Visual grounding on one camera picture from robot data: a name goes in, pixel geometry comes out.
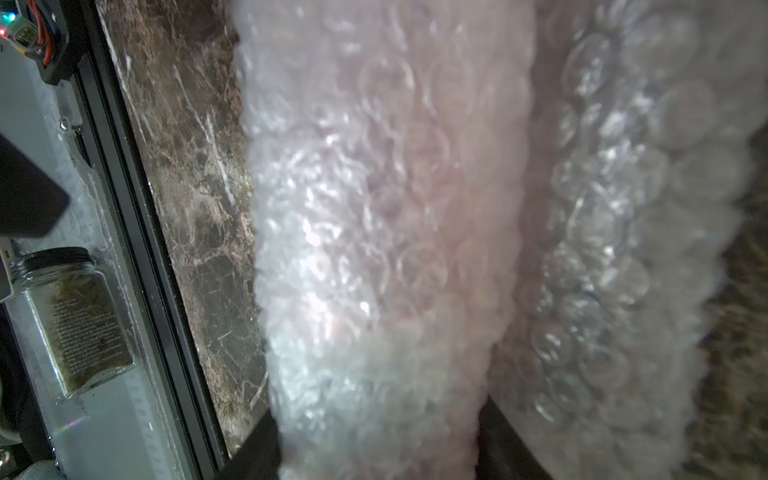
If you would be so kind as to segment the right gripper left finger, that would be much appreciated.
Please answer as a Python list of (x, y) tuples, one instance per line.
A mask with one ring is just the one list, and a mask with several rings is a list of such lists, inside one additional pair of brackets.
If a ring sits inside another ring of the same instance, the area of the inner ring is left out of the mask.
[(268, 410), (215, 480), (278, 480), (281, 464), (277, 422)]

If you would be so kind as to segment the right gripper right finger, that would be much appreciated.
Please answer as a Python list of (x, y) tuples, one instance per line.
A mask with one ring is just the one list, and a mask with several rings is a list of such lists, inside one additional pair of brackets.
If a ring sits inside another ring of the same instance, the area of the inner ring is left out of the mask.
[(479, 480), (552, 480), (491, 397), (479, 414)]

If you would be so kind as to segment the bubble wrap sheet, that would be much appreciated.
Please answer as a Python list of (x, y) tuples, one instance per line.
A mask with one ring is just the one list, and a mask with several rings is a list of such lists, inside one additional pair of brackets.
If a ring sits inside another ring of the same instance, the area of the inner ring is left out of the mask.
[(279, 479), (692, 476), (763, 1), (237, 1)]

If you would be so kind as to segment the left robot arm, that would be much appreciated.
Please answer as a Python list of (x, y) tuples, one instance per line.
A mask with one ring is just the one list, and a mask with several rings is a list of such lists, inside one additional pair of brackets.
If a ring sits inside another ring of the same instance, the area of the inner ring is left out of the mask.
[(1, 136), (1, 235), (45, 237), (69, 204), (70, 196)]

